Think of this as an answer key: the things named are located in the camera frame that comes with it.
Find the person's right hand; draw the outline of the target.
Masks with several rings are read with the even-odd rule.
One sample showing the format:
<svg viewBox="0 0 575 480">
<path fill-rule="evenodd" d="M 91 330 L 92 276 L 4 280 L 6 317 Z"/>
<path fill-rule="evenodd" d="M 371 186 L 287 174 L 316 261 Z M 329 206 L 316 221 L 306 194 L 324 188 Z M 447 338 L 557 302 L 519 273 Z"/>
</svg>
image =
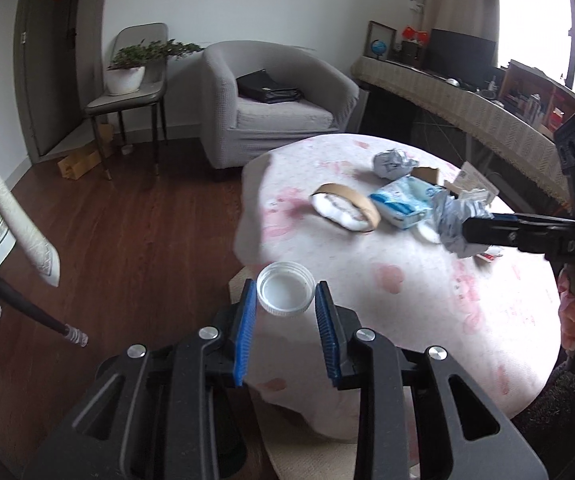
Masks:
<svg viewBox="0 0 575 480">
<path fill-rule="evenodd" d="M 566 351 L 575 350 L 575 296 L 567 274 L 562 271 L 557 279 L 560 296 L 559 318 L 561 323 L 561 345 Z"/>
</svg>

